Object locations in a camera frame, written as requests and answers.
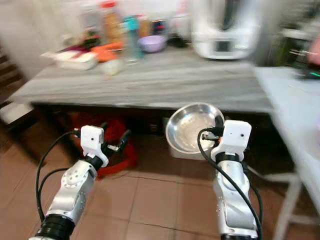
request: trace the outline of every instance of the wooden chair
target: wooden chair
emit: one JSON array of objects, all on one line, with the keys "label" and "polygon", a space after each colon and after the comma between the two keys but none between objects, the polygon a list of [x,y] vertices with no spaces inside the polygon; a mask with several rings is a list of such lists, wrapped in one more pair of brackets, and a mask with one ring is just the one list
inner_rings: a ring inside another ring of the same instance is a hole
[{"label": "wooden chair", "polygon": [[0,138],[5,136],[36,163],[37,154],[19,138],[23,130],[36,122],[32,108],[8,101],[8,97],[25,83],[26,78],[0,45]]}]

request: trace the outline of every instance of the white table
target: white table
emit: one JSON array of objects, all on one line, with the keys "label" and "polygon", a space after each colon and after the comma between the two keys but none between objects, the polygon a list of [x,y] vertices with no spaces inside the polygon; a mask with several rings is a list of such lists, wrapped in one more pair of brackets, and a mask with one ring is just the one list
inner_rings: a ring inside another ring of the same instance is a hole
[{"label": "white table", "polygon": [[320,213],[320,81],[297,80],[295,70],[289,67],[258,67],[256,76],[274,107],[272,122],[288,147],[297,173],[296,177],[274,175],[274,179],[289,182],[274,236],[274,240],[282,240],[289,222],[319,223],[293,215],[293,210],[303,183]]}]

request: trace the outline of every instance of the black cable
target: black cable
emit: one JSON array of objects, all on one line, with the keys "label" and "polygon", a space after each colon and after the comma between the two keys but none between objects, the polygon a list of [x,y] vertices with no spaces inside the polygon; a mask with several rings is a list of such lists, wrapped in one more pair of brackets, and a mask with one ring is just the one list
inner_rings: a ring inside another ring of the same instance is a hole
[{"label": "black cable", "polygon": [[64,138],[65,136],[68,136],[68,135],[72,135],[72,134],[76,135],[77,133],[78,133],[77,131],[69,131],[69,132],[66,132],[66,133],[62,134],[60,137],[58,137],[54,141],[54,143],[49,147],[49,149],[46,151],[46,153],[42,156],[42,158],[41,158],[41,160],[39,162],[38,168],[36,170],[36,177],[35,177],[35,198],[36,198],[36,206],[37,206],[37,210],[38,210],[41,222],[45,219],[44,211],[43,211],[42,206],[41,206],[41,198],[40,198],[40,194],[39,194],[39,177],[40,177],[41,167],[42,167],[42,165],[43,165],[43,163],[45,161],[45,158],[48,155],[48,153],[55,147],[55,145],[57,145],[57,143],[62,138]]},{"label": "black cable", "polygon": [[42,179],[41,184],[40,184],[40,187],[39,187],[39,198],[40,198],[40,199],[41,199],[42,188],[44,187],[46,180],[47,180],[52,174],[55,174],[55,173],[61,172],[61,171],[67,171],[68,169],[69,169],[68,167],[58,168],[58,169],[56,169],[56,170],[53,170],[53,171],[49,172],[47,175],[45,175],[45,177]]},{"label": "black cable", "polygon": [[240,189],[240,187],[232,180],[232,178],[221,169],[221,167],[219,167],[215,161],[213,161],[209,156],[207,156],[207,154],[205,153],[205,151],[203,150],[202,146],[201,146],[201,134],[203,132],[211,132],[212,128],[204,128],[202,129],[199,133],[198,133],[198,137],[197,137],[197,143],[198,143],[198,147],[199,150],[202,154],[202,156],[208,161],[208,163],[210,164],[211,167],[215,168],[219,173],[221,173],[222,176],[224,176],[230,183],[231,185],[238,191],[238,193],[240,194],[240,196],[243,198],[243,200],[245,201],[245,203],[248,205],[250,211],[253,214],[254,220],[256,222],[256,228],[257,228],[257,232],[258,232],[258,240],[262,240],[263,236],[262,236],[262,228],[261,228],[261,223],[259,220],[259,217],[257,215],[257,213],[255,212],[255,210],[253,209],[250,201],[248,200],[248,198],[246,197],[246,195],[242,192],[242,190]]},{"label": "black cable", "polygon": [[259,221],[260,224],[263,223],[264,221],[264,204],[263,204],[263,200],[262,197],[258,191],[258,189],[256,187],[254,187],[251,182],[250,182],[250,187],[252,188],[254,194],[256,195],[256,198],[258,199],[258,203],[259,203]]}]

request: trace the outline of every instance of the gray marble countertop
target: gray marble countertop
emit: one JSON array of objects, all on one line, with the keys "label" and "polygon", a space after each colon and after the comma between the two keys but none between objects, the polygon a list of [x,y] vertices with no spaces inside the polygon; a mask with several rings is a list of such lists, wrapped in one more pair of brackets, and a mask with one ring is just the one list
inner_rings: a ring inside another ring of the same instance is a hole
[{"label": "gray marble countertop", "polygon": [[246,61],[210,61],[192,49],[167,47],[108,78],[101,65],[91,70],[48,66],[9,100],[177,109],[210,103],[223,111],[269,113],[273,107]]}]

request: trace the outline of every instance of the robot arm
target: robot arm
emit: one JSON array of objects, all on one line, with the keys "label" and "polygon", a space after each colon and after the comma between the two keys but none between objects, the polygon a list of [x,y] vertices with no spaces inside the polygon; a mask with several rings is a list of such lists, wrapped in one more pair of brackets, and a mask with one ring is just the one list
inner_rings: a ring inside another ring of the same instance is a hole
[{"label": "robot arm", "polygon": [[108,164],[113,152],[121,152],[130,131],[118,146],[103,143],[104,130],[95,126],[81,128],[80,143],[84,159],[78,160],[61,178],[61,187],[55,195],[41,227],[30,240],[69,240],[84,211],[86,200],[93,188],[97,171]]},{"label": "robot arm", "polygon": [[[222,139],[211,151],[211,159],[226,172],[249,199],[250,183],[244,174],[242,160],[251,125],[244,121],[226,120]],[[257,226],[248,205],[234,186],[217,172],[213,189],[218,199],[218,225],[222,239],[256,239]]]}]

